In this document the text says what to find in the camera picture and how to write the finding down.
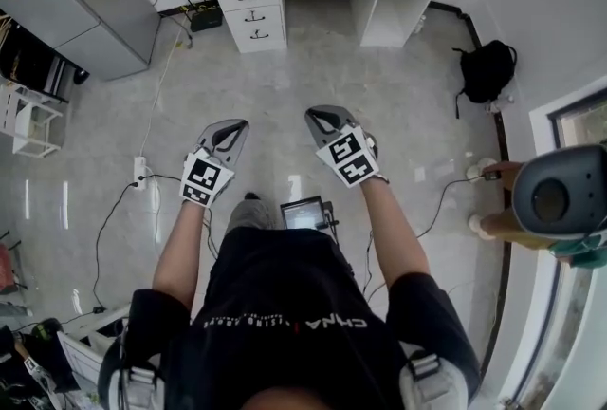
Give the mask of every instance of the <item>gray refrigerator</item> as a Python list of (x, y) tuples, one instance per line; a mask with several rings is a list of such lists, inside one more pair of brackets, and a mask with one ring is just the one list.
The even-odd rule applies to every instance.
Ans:
[(148, 0), (0, 0), (0, 9), (106, 81), (148, 67), (160, 20)]

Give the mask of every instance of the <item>black bag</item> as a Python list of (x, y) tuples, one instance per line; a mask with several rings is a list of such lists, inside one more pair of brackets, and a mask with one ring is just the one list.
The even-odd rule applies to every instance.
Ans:
[(514, 47), (491, 41), (473, 52), (454, 48), (462, 53), (460, 66), (466, 82), (455, 97), (455, 118), (459, 118), (457, 100), (462, 93), (473, 103), (494, 102), (514, 76), (517, 54)]

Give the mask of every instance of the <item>white cable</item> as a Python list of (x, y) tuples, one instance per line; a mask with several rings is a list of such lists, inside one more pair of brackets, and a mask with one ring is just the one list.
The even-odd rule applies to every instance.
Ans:
[(169, 64), (171, 63), (171, 58), (173, 57), (173, 53), (177, 48), (177, 43), (179, 42), (179, 36), (181, 35), (181, 30), (184, 27), (183, 25), (186, 22), (186, 17), (181, 21), (181, 27), (179, 28), (179, 32), (175, 37), (175, 42), (173, 43), (173, 48), (171, 49), (171, 53), (167, 58), (167, 64), (164, 66), (164, 72), (162, 76), (160, 76), (160, 81), (158, 81), (158, 87), (156, 89), (156, 97), (154, 98), (154, 104), (152, 105), (152, 111), (150, 112), (150, 121), (148, 121), (148, 131), (145, 132), (145, 138), (143, 139), (143, 143), (141, 144), (141, 149), (139, 150), (139, 156), (143, 156), (143, 147), (145, 147), (145, 143), (148, 141), (148, 136), (150, 135), (150, 130), (152, 129), (152, 118), (154, 117), (154, 110), (156, 109), (156, 104), (158, 103), (158, 98), (160, 97), (160, 88), (162, 87), (162, 83), (164, 82), (164, 77), (167, 75), (167, 71), (169, 70)]
[[(147, 171), (149, 171), (149, 173), (152, 176), (154, 175), (154, 172), (152, 171), (152, 169), (150, 169), (147, 165), (145, 166), (145, 169)], [(154, 251), (156, 252), (156, 254), (160, 255), (160, 253), (158, 253), (157, 249), (156, 249), (156, 237), (158, 236), (158, 216), (160, 215), (160, 207), (162, 206), (162, 196), (160, 195), (160, 186), (158, 186), (157, 177), (154, 177), (154, 184), (156, 186), (156, 195), (157, 195), (157, 199), (158, 199), (158, 205), (156, 207), (156, 221), (154, 224), (154, 238), (152, 239), (152, 241), (154, 243)]]

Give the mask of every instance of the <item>wall outlet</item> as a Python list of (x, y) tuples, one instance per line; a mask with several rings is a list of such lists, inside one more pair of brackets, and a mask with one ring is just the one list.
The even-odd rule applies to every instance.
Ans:
[(145, 191), (145, 188), (148, 186), (148, 180), (145, 178), (144, 180), (139, 180), (140, 177), (145, 177), (147, 175), (145, 167), (146, 167), (145, 157), (135, 157), (135, 164), (133, 166), (133, 181), (137, 183), (136, 191)]

